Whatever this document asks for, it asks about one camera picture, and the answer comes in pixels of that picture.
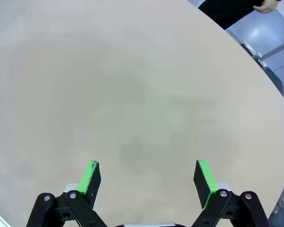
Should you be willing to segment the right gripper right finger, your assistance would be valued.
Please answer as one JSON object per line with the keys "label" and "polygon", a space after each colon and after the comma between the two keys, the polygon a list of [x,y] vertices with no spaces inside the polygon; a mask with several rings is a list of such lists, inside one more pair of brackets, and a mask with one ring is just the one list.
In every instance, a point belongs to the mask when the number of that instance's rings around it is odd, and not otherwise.
{"label": "right gripper right finger", "polygon": [[192,226],[215,227],[220,219],[228,219],[234,227],[269,226],[257,194],[236,195],[226,184],[218,184],[205,160],[196,161],[193,180],[203,210]]}

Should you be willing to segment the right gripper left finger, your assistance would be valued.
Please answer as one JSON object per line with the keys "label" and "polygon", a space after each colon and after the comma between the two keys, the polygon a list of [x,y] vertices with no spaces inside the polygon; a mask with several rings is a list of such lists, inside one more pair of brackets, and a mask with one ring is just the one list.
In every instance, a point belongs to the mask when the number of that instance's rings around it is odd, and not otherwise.
{"label": "right gripper left finger", "polygon": [[27,226],[62,227],[67,221],[75,220],[80,227],[105,227],[93,210],[100,182],[99,162],[90,160],[78,184],[58,197],[49,192],[38,195]]}

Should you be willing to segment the person's left hand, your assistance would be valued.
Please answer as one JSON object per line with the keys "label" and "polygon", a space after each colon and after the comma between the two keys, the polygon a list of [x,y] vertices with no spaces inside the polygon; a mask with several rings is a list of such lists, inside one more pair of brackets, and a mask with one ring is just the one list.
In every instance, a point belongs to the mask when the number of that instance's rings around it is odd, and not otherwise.
{"label": "person's left hand", "polygon": [[253,9],[262,14],[267,14],[276,10],[279,2],[279,0],[264,0],[261,6],[253,6]]}

